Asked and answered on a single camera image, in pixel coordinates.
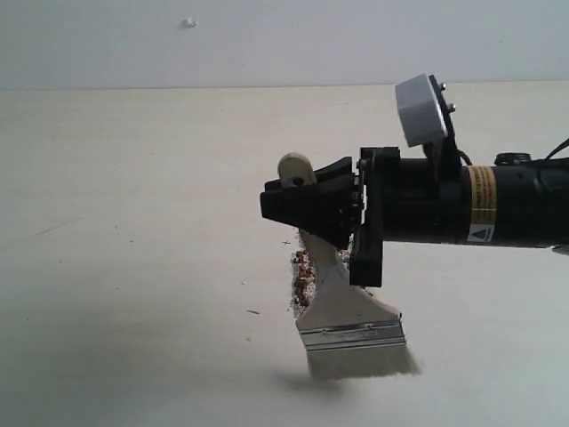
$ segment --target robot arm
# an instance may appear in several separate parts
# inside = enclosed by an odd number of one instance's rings
[[[409,147],[364,147],[352,168],[344,157],[316,171],[317,184],[260,194],[263,218],[292,225],[346,249],[353,236],[350,284],[381,286],[384,241],[450,245],[552,247],[569,254],[569,158],[500,153],[472,165],[456,147],[453,104],[444,85],[421,75],[396,86],[397,112]]]

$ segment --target black cylinder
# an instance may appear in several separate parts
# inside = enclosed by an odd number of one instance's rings
[[[569,245],[569,170],[545,166],[538,173],[536,164],[463,166],[460,181],[436,184],[432,176],[425,159],[401,159],[386,177],[381,190],[385,241]]]

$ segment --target white table surface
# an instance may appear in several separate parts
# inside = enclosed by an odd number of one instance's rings
[[[569,82],[446,97],[476,164],[569,133]],[[2,93],[0,144],[2,426],[569,425],[549,250],[386,244],[380,296],[422,375],[308,379],[294,230],[259,193],[288,151],[403,147],[392,86]]]

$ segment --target warning triangle symbol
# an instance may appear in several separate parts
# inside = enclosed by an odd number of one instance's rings
[[[480,240],[486,240],[486,234],[488,234],[488,229],[481,229],[479,231],[475,231],[474,233],[470,233],[470,236],[473,238],[479,238]]]

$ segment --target yellow label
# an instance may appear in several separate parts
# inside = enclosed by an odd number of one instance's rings
[[[490,166],[469,166],[472,210],[468,241],[490,242],[496,223],[496,178]]]

